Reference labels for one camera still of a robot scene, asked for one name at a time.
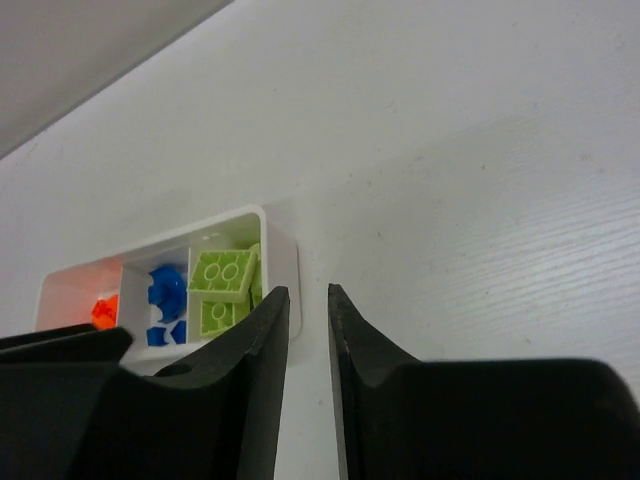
sorting tray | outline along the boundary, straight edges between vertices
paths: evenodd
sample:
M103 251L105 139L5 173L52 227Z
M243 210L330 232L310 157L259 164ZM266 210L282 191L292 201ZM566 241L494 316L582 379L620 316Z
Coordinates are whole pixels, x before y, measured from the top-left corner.
M178 228L95 261L75 265L47 275L40 291L35 330L48 330L91 321L91 310L100 298L120 296L116 324L135 338L123 364L138 373L153 373L164 364L196 350L210 338L200 335L201 302L196 294L187 296L187 343L149 347L146 330L157 326L162 317L150 305L147 289L149 272L161 265L172 265L185 280L195 268L200 252L221 249L245 249L260 243L262 296L271 288L289 288L291 309L289 338L301 328L298 255L295 242L267 221L264 210L247 206Z

lime green brick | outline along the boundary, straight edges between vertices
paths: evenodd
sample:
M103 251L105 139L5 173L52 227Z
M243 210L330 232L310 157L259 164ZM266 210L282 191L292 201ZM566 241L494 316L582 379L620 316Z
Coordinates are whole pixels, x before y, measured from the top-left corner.
M256 305L258 305L262 301L262 261L260 258L260 244L256 243L255 245L251 246L249 250L251 250L252 252L256 252L258 255L258 263L256 264L256 268L253 272L251 287L249 289L253 300L253 308L255 308Z
M218 303L242 303L249 291L258 256L250 250L202 252L188 290Z
M217 337L249 315L249 297L242 303L202 302L200 335Z

white wood grain surface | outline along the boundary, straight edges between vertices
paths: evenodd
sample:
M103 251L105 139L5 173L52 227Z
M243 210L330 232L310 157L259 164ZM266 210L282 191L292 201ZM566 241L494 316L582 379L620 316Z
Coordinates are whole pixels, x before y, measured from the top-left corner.
M297 239L276 478L336 478L326 287L429 359L640 392L640 4L237 0L0 162L3 334L45 273L246 203Z

orange plastic piece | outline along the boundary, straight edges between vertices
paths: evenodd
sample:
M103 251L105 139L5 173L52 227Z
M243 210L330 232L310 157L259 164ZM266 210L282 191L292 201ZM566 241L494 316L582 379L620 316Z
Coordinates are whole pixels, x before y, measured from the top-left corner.
M114 295L107 300L100 299L91 310L91 322L100 330L113 328L116 326L116 316L118 315L118 295Z

blue lego piece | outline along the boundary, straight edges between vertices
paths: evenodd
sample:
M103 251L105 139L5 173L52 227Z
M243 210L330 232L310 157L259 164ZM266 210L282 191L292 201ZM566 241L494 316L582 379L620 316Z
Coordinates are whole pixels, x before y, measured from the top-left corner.
M181 343L187 343L187 322L180 320L169 333L171 334L173 341L178 345Z
M149 275L153 285L147 291L148 301L162 311L160 323L171 323L187 306L187 285L180 272L170 265L158 267Z
M150 347L164 347L165 345L169 345L164 339L164 332L167 329L164 327L151 327L147 329L147 345Z

